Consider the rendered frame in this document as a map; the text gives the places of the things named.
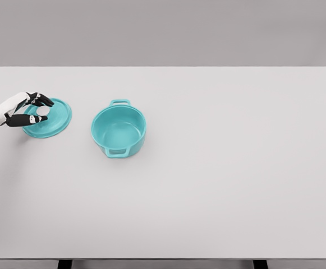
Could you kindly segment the teal two-handled pot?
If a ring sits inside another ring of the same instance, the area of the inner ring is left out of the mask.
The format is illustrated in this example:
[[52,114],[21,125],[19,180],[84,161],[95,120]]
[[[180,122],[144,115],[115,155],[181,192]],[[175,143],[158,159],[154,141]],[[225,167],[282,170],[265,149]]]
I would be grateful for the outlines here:
[[127,99],[112,100],[91,124],[91,136],[108,158],[137,154],[145,142],[146,120]]

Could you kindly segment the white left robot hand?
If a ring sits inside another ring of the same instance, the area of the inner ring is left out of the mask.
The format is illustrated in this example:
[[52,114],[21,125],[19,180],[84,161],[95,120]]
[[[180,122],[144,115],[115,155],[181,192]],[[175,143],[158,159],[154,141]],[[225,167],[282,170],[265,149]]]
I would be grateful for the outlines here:
[[47,116],[15,114],[20,108],[26,105],[52,107],[54,102],[38,92],[20,92],[2,103],[2,107],[0,108],[0,126],[4,124],[9,127],[31,126],[48,119]]

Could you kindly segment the teal pot lid white knob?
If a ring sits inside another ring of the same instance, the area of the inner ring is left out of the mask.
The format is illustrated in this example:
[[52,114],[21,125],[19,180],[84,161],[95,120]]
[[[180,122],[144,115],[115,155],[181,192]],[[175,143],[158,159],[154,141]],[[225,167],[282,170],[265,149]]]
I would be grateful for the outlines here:
[[27,135],[35,138],[48,138],[59,134],[68,126],[72,118],[70,106],[61,99],[51,98],[51,100],[54,105],[50,107],[47,120],[22,127]]

